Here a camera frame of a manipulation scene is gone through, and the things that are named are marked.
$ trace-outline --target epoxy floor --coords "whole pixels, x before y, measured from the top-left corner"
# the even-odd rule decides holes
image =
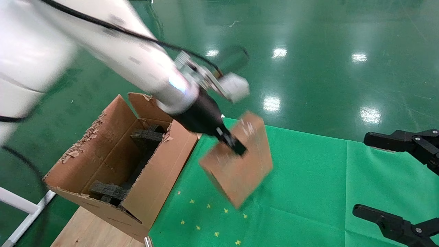
[[[225,55],[239,55],[236,46],[247,49],[249,63],[234,72],[247,78],[251,95],[236,105],[215,97],[226,117],[250,110],[267,125],[355,141],[369,131],[439,126],[436,0],[132,3],[159,39],[220,65],[230,63]],[[8,144],[46,173],[117,94],[126,98],[129,91],[140,92],[82,51]],[[27,167],[3,151],[0,160],[0,186],[38,202]],[[60,197],[50,204],[42,246],[50,246],[76,208]],[[25,215],[1,203],[0,212],[3,243]],[[33,246],[40,221],[18,246]]]

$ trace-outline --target cardboard box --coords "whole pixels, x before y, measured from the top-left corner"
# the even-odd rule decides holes
[[[44,177],[49,189],[143,242],[198,138],[160,110],[144,94],[129,94],[139,119],[118,95]],[[158,124],[168,130],[118,208],[98,200],[90,185],[121,185],[142,157],[130,135]]]
[[[273,169],[273,161],[262,118],[247,112],[231,133],[247,147],[247,152],[241,157],[218,143],[200,165],[217,189],[239,208]]]

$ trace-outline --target black cable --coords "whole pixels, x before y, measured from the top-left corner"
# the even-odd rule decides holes
[[[26,120],[25,117],[0,116],[0,122],[4,123],[20,123]]]
[[[51,7],[55,8],[55,9],[57,9],[59,11],[62,11],[62,12],[66,13],[66,14],[69,14],[69,15],[72,15],[72,16],[74,16],[76,18],[81,19],[81,20],[84,20],[84,21],[87,21],[87,22],[91,22],[91,23],[94,23],[96,25],[108,28],[108,29],[115,30],[115,31],[118,31],[120,33],[124,33],[126,35],[129,35],[129,36],[132,36],[132,37],[136,37],[136,38],[141,39],[141,40],[150,41],[150,42],[156,43],[158,45],[161,45],[161,46],[164,46],[164,47],[168,47],[168,48],[173,49],[175,51],[184,51],[184,52],[186,52],[188,54],[191,54],[194,57],[197,57],[197,58],[205,61],[207,64],[209,64],[213,68],[215,68],[215,70],[218,72],[218,78],[223,77],[223,73],[221,72],[221,70],[219,69],[219,67],[216,64],[214,64],[213,62],[209,61],[208,59],[206,59],[202,55],[199,55],[199,54],[197,54],[195,52],[186,50],[186,49],[184,49],[182,47],[179,47],[179,46],[176,46],[176,45],[169,44],[169,43],[164,42],[164,41],[155,40],[155,39],[147,37],[147,36],[145,36],[143,34],[136,33],[136,32],[133,32],[131,30],[127,30],[127,29],[125,29],[125,28],[123,28],[121,26],[114,25],[114,24],[102,21],[102,20],[97,19],[97,18],[95,18],[93,16],[86,15],[86,14],[81,13],[79,11],[76,11],[76,10],[74,10],[72,8],[69,8],[69,7],[65,6],[65,5],[57,3],[57,2],[55,2],[53,0],[41,0],[41,1],[46,3],[46,4],[48,4],[48,5],[50,5]]]
[[[44,231],[46,229],[47,226],[47,220],[48,220],[48,211],[46,209],[47,204],[49,203],[47,201],[46,198],[46,185],[43,182],[43,175],[41,174],[41,172],[38,170],[38,168],[32,163],[32,161],[30,161],[29,159],[27,159],[26,157],[24,157],[22,154],[20,154],[19,152],[15,151],[14,149],[8,147],[7,145],[2,147],[4,150],[8,151],[10,154],[12,154],[13,156],[17,157],[18,159],[20,159],[21,161],[23,161],[34,173],[34,175],[37,177],[37,181],[39,182],[40,185],[40,189],[41,189],[41,193],[43,195],[43,201],[44,201],[44,208],[43,211],[40,213],[40,215],[42,216],[42,222],[41,224],[43,225],[41,227],[41,229],[38,231],[38,233],[36,234],[35,237],[35,242],[34,242],[34,246],[38,246],[42,244],[42,238],[43,238],[43,234]]]

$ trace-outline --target white frame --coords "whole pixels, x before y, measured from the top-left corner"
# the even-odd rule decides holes
[[[49,203],[52,198],[56,195],[55,192],[49,190],[44,198],[46,198],[47,203]],[[0,187],[0,201],[9,204],[21,211],[28,213],[29,215],[24,219],[24,221],[18,226],[18,228],[12,233],[12,235],[6,240],[2,247],[12,247],[14,246],[20,237],[26,232],[26,230],[32,225],[36,220],[38,215],[45,208],[45,199],[42,198],[38,204],[34,204],[2,187]]]

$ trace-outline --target wooden board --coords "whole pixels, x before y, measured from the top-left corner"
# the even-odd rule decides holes
[[[114,226],[79,207],[50,247],[144,247]]]

